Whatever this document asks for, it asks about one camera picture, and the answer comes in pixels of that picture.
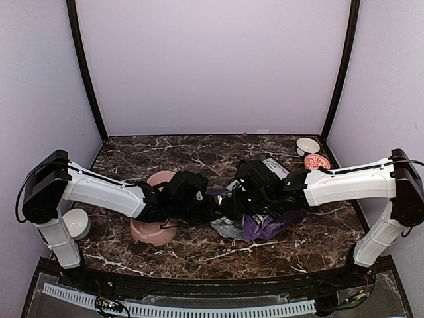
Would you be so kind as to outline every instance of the pink container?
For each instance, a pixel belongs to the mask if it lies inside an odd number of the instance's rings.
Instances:
[[[151,186],[161,182],[170,181],[174,176],[173,171],[161,171],[151,176],[147,182]],[[131,236],[136,242],[152,244],[153,246],[162,246],[170,242],[177,233],[177,220],[169,219],[168,222],[140,222],[136,219],[130,219]]]

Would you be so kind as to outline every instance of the red plate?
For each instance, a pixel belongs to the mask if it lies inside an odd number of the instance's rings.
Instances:
[[[310,154],[305,157],[305,167],[310,170],[316,170],[320,166],[330,169],[330,162],[319,154]]]

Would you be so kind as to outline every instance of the white wall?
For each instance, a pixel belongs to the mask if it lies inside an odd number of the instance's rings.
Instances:
[[[361,2],[352,60],[329,146],[342,166],[404,149],[424,161],[424,2]],[[424,169],[418,168],[424,177]],[[382,202],[363,201],[371,223]],[[424,226],[391,247],[416,317],[424,317]]]
[[[65,1],[0,1],[0,312],[20,317],[38,258],[35,227],[18,224],[16,194],[53,150],[90,165],[101,145],[72,44]]]
[[[78,1],[110,135],[319,134],[349,0]]]

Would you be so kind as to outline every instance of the marble tabletop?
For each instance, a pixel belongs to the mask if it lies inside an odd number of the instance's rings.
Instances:
[[[298,136],[135,136],[110,138],[92,170],[133,182],[161,170],[191,170],[209,178],[209,187],[226,187],[235,164],[271,154],[292,171],[303,168],[295,154]],[[155,248],[135,243],[130,220],[114,211],[82,203],[91,218],[89,235],[78,244],[90,268],[179,279],[249,279],[316,272],[340,267],[349,248],[364,236],[350,202],[311,209],[272,240],[235,241],[208,224],[179,223],[176,236]]]

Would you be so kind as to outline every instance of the perforated metal strip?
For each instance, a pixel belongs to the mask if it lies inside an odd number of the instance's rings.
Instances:
[[[95,296],[87,295],[79,291],[69,290],[60,286],[45,283],[42,291],[57,299],[67,301],[74,305],[95,310]],[[190,309],[174,307],[156,307],[125,302],[131,317],[154,317],[154,318],[279,318],[295,317],[314,313],[315,302],[302,301],[299,303],[288,303],[285,305],[274,305],[266,307],[237,308],[237,309]]]

